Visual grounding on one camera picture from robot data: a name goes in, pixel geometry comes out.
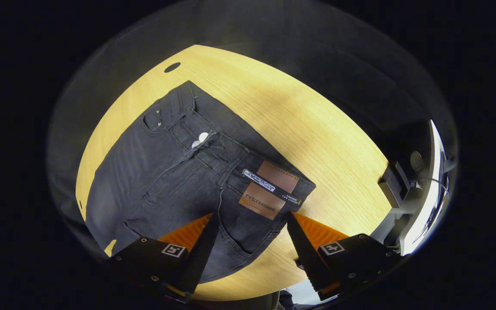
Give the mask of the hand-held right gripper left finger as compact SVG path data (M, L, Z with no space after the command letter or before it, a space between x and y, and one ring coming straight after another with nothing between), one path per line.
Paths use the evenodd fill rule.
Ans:
M140 237L104 266L158 298L187 301L199 284L218 232L219 220L210 213L160 238Z

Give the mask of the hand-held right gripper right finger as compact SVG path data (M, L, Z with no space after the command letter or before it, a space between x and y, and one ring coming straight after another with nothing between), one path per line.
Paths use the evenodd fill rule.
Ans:
M401 255L367 234L347 236L303 214L287 215L287 231L320 300L353 295L385 276Z

